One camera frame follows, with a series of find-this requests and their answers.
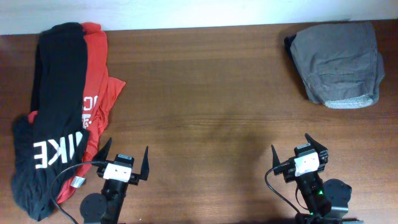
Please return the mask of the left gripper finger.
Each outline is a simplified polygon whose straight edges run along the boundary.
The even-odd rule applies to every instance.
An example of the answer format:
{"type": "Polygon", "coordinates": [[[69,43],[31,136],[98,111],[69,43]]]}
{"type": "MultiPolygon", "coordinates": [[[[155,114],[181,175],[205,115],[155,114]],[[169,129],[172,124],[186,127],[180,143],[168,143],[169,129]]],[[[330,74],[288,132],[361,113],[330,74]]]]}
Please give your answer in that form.
{"type": "Polygon", "coordinates": [[[98,151],[98,153],[94,156],[93,161],[105,161],[108,153],[109,153],[109,149],[111,147],[112,144],[112,138],[109,138],[108,141],[106,142],[106,144],[98,151]]]}
{"type": "Polygon", "coordinates": [[[144,157],[142,160],[140,179],[147,180],[149,176],[149,158],[148,158],[149,147],[146,146],[144,157]]]}

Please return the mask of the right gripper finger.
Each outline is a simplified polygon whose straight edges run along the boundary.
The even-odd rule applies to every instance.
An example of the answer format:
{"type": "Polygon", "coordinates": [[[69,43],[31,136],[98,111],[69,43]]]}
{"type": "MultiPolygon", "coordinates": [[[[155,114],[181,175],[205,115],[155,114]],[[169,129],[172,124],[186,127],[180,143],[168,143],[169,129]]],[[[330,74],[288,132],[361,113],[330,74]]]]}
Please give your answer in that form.
{"type": "Polygon", "coordinates": [[[271,145],[271,150],[272,150],[272,167],[276,168],[280,166],[280,160],[279,157],[277,155],[276,149],[274,147],[274,145],[271,145]]]}
{"type": "Polygon", "coordinates": [[[323,153],[323,152],[327,152],[328,151],[328,149],[325,146],[321,145],[319,142],[314,140],[308,133],[305,133],[305,138],[306,138],[307,142],[310,143],[310,145],[318,153],[323,153]]]}

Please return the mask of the black Nike t-shirt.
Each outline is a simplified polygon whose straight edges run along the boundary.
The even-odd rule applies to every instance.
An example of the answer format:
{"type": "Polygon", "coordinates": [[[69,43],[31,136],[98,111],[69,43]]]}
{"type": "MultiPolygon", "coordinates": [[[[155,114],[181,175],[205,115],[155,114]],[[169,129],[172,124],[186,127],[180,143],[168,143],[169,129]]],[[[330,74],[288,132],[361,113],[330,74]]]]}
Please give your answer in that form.
{"type": "Polygon", "coordinates": [[[37,44],[31,111],[12,125],[16,173],[14,201],[41,221],[52,214],[63,184],[82,161],[89,132],[83,128],[83,90],[88,50],[81,24],[69,22],[41,33],[37,44]]]}

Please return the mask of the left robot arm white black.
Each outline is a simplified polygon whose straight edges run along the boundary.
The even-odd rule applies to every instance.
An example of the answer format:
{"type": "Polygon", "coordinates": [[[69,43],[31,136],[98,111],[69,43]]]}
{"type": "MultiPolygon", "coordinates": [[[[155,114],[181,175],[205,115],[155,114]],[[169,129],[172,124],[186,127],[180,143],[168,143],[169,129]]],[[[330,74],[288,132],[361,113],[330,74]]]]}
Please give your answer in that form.
{"type": "Polygon", "coordinates": [[[103,146],[93,158],[93,165],[98,169],[98,177],[105,180],[100,193],[87,195],[81,205],[80,213],[84,223],[115,224],[126,197],[129,185],[137,185],[140,180],[147,180],[149,176],[149,149],[145,149],[141,171],[136,174],[133,170],[134,158],[124,154],[117,154],[114,160],[107,160],[112,140],[103,146]]]}

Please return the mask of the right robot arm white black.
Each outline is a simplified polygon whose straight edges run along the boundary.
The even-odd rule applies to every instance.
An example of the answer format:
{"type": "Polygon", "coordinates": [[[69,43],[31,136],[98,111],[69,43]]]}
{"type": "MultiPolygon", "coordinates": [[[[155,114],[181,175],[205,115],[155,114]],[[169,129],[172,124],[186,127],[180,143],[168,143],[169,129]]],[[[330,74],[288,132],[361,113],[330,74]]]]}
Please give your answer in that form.
{"type": "Polygon", "coordinates": [[[348,213],[348,202],[351,199],[352,187],[339,179],[323,181],[319,173],[325,170],[328,163],[328,149],[305,134],[306,144],[294,148],[294,157],[284,162],[279,160],[274,146],[272,150],[272,168],[264,180],[266,185],[283,201],[287,202],[296,212],[295,223],[350,224],[363,223],[356,218],[345,218],[348,213]],[[297,184],[295,193],[300,193],[305,202],[304,214],[278,191],[268,181],[268,175],[282,175],[285,183],[297,184]]]}

